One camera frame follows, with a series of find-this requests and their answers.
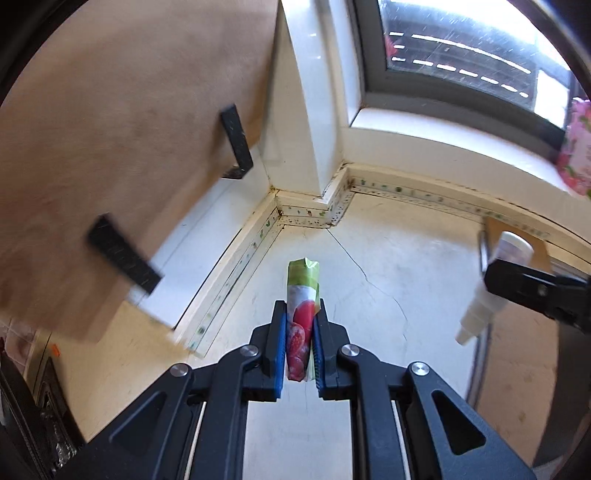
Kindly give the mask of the brown cardboard sheet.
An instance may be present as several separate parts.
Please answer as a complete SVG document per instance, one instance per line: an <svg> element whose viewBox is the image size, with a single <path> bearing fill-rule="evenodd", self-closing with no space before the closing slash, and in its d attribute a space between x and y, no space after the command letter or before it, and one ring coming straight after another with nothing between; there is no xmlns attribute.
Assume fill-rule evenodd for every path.
<svg viewBox="0 0 591 480"><path fill-rule="evenodd" d="M532 465L556 386L558 324L509 303L495 317L477 412Z"/></svg>

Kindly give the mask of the small white yogurt bottle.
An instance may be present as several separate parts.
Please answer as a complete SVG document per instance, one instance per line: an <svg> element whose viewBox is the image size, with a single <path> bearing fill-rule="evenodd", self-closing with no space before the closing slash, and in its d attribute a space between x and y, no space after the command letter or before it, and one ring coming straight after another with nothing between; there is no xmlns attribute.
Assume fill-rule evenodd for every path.
<svg viewBox="0 0 591 480"><path fill-rule="evenodd" d="M496 260L504 260L528 266L533 254L534 249L528 241L515 233L503 231L492 251L488 264L491 265ZM472 338L479 337L493 323L495 316L507 303L507 300L490 293L485 282L480 280L474 297L460 322L456 341L460 345L465 345Z"/></svg>

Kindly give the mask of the pink detergent refill pouch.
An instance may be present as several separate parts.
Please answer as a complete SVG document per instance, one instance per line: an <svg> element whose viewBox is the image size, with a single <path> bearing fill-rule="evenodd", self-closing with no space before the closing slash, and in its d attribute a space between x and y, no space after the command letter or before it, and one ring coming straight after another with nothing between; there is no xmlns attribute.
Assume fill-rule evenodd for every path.
<svg viewBox="0 0 591 480"><path fill-rule="evenodd" d="M587 198L591 189L590 118L590 101L575 97L557 160L557 171L563 182L576 194Z"/></svg>

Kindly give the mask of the wooden cutting board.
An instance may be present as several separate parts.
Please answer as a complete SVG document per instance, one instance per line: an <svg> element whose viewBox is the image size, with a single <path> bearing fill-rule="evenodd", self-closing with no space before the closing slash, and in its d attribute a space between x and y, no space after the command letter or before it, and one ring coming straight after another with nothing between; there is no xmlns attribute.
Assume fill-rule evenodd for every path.
<svg viewBox="0 0 591 480"><path fill-rule="evenodd" d="M1 5L1 314L100 338L221 178L252 166L274 1Z"/></svg>

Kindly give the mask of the black induction cooktop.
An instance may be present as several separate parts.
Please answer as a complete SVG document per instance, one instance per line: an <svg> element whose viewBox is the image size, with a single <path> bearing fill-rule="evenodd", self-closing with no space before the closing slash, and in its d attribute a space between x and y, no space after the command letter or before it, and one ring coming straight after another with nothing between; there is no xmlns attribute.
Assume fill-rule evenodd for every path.
<svg viewBox="0 0 591 480"><path fill-rule="evenodd" d="M1 477L53 479L85 445L53 361L46 361L34 396L2 349Z"/></svg>

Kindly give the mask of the pink candy wrapper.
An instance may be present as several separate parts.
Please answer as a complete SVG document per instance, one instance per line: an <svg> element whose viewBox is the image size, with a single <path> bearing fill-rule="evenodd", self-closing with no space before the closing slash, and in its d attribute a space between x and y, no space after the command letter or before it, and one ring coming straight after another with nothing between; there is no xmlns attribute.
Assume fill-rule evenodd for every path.
<svg viewBox="0 0 591 480"><path fill-rule="evenodd" d="M287 378L301 382L308 375L311 332L320 310L320 263L308 258L287 267Z"/></svg>

